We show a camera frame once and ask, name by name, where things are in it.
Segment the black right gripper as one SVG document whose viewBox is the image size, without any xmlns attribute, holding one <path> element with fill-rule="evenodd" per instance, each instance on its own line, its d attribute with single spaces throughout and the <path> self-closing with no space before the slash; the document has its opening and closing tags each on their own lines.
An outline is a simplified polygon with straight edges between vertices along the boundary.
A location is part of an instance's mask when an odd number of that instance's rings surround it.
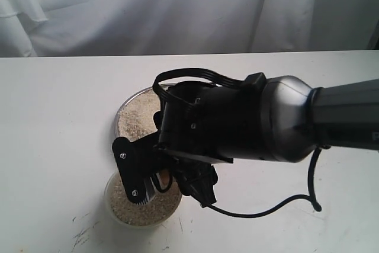
<svg viewBox="0 0 379 253">
<path fill-rule="evenodd" d="M 169 170 L 182 194 L 202 207 L 216 202 L 216 163 L 234 159 L 268 159 L 261 134 L 261 94 L 254 88 L 231 89 L 205 82 L 185 81 L 168 94 L 193 104 L 160 100 L 153 116 L 159 148 L 170 159 Z"/>
</svg>

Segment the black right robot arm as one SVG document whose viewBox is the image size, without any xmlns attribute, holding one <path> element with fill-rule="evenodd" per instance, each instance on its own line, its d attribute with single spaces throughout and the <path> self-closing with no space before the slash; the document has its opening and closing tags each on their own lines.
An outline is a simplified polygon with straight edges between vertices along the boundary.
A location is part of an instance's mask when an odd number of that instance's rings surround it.
<svg viewBox="0 0 379 253">
<path fill-rule="evenodd" d="M 332 146 L 378 149 L 378 81 L 312 88 L 295 76 L 263 73 L 232 79 L 206 69 L 158 75 L 156 133 L 148 137 L 157 163 L 181 191 L 214 207 L 213 164 L 235 159 L 296 163 L 311 155 L 308 194 L 315 210 L 314 168 Z"/>
</svg>

